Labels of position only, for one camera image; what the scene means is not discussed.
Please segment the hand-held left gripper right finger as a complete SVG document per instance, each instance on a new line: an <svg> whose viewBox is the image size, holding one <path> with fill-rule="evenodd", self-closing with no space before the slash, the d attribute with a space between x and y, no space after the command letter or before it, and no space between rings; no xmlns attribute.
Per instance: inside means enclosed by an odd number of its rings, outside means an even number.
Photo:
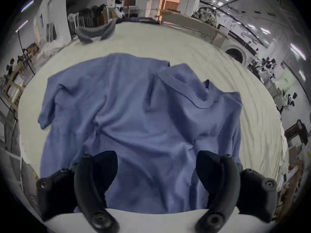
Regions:
<svg viewBox="0 0 311 233"><path fill-rule="evenodd" d="M197 221L198 233L217 233L235 207L242 215L270 223L277 206L277 183L253 169L243 169L230 155L199 151L196 173L208 192L208 211Z"/></svg>

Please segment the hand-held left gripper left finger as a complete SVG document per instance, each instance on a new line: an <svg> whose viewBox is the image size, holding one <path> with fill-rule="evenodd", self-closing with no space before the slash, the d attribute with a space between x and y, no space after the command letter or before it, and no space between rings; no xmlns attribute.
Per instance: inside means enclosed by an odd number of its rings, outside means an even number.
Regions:
<svg viewBox="0 0 311 233"><path fill-rule="evenodd" d="M37 181L40 217L46 222L78 208L98 233L117 233L119 223L106 210L105 192L118 171L115 151L83 155L72 169L62 168Z"/></svg>

